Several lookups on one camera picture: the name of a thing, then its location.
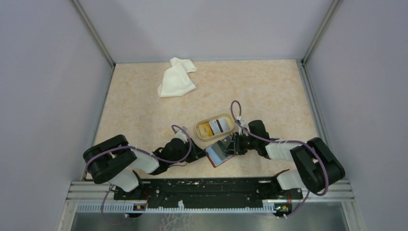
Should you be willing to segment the red card holder wallet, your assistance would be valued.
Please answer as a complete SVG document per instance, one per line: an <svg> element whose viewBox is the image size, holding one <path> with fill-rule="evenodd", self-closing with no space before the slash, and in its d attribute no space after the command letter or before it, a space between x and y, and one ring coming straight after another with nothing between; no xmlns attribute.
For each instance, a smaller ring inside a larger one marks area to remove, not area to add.
<svg viewBox="0 0 408 231"><path fill-rule="evenodd" d="M204 149L207 158L214 168L220 166L235 156L235 146L232 135L228 135Z"/></svg>

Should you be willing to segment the gold VIP card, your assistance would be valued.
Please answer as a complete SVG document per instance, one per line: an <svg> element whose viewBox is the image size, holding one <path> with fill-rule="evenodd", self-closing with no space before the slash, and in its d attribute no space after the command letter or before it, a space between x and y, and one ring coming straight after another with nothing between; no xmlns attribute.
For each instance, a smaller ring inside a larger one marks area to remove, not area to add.
<svg viewBox="0 0 408 231"><path fill-rule="evenodd" d="M198 126L198 130L199 130L200 136L203 139L208 139L208 138L210 138L210 137L212 137L214 135L209 122L200 124Z"/></svg>

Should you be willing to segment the beige oval tray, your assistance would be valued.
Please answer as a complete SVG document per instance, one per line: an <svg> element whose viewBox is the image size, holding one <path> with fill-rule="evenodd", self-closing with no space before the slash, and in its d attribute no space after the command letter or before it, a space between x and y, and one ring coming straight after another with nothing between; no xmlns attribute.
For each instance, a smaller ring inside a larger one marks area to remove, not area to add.
<svg viewBox="0 0 408 231"><path fill-rule="evenodd" d="M198 138L204 142L231 134L235 129L235 122L230 114L222 113L201 120L196 123L195 131Z"/></svg>

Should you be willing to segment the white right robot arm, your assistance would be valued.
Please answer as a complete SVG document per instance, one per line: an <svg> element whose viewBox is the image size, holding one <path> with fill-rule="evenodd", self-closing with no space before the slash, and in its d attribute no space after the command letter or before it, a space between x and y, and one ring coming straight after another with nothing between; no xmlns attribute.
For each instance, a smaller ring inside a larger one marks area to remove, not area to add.
<svg viewBox="0 0 408 231"><path fill-rule="evenodd" d="M227 154L244 155L255 150L266 159L290 161L296 166L295 170L285 170L276 175L271 185L271 193L276 198L284 198L295 188L322 194L328 186L345 177L344 167L319 137L306 143L273 139L261 120L251 121L248 129L248 133L243 130L233 133Z"/></svg>

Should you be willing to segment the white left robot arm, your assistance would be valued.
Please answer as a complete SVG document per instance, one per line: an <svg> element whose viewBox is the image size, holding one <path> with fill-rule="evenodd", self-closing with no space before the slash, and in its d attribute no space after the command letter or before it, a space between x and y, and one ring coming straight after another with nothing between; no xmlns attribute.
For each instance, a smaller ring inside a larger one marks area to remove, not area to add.
<svg viewBox="0 0 408 231"><path fill-rule="evenodd" d="M110 183L124 190L132 199L143 196L144 186L136 170L159 175L178 163L192 163L205 157L203 149L192 139L173 138L164 147L147 152L129 144L124 135L117 135L88 148L82 155L86 171L95 184Z"/></svg>

